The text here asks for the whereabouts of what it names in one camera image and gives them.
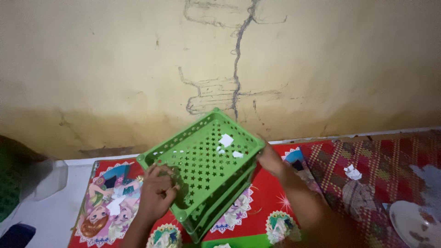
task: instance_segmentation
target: green plastic basket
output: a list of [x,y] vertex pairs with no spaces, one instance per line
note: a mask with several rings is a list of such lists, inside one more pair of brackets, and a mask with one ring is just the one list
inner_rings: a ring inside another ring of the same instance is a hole
[[[223,134],[234,139],[224,148]],[[225,153],[220,154],[218,146]],[[250,184],[255,156],[265,146],[218,108],[171,139],[137,157],[146,169],[156,162],[175,168],[181,189],[170,210],[195,243]],[[234,158],[237,151],[243,158]]]

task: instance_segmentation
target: cartoon princess print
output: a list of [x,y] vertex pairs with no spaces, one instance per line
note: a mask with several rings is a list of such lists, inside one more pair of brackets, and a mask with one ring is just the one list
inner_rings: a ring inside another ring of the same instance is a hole
[[75,232],[88,247],[123,238],[138,212],[142,180],[127,178],[129,170],[129,163],[116,164],[90,183]]
[[253,201],[250,188],[245,189],[241,195],[234,201],[231,207],[222,215],[221,218],[210,229],[210,232],[218,230],[224,233],[227,229],[234,230],[235,225],[241,225],[242,220],[248,217],[247,211],[251,209],[250,203]]

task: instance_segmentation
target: checkered mat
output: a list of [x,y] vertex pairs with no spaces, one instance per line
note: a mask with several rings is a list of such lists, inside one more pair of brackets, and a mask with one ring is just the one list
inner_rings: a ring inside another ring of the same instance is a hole
[[[301,145],[311,173],[333,210],[357,220],[371,247],[407,247],[395,232],[382,203],[405,200],[424,205],[425,183],[409,165],[441,168],[441,133],[423,132],[409,138]],[[353,164],[362,174],[349,179],[343,168]]]

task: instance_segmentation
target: crumpled paper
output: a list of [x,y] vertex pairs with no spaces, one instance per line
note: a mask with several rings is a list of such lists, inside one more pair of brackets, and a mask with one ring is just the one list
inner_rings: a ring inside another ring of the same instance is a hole
[[361,178],[361,175],[362,175],[357,169],[354,169],[353,164],[351,164],[347,168],[344,168],[344,171],[345,171],[346,176],[348,176],[352,180],[358,180]]

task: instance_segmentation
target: wall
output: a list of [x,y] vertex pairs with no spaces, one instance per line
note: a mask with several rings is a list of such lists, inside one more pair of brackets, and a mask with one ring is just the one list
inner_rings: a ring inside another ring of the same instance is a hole
[[0,134],[81,158],[148,149],[214,106],[269,140],[440,125],[440,7],[0,1]]

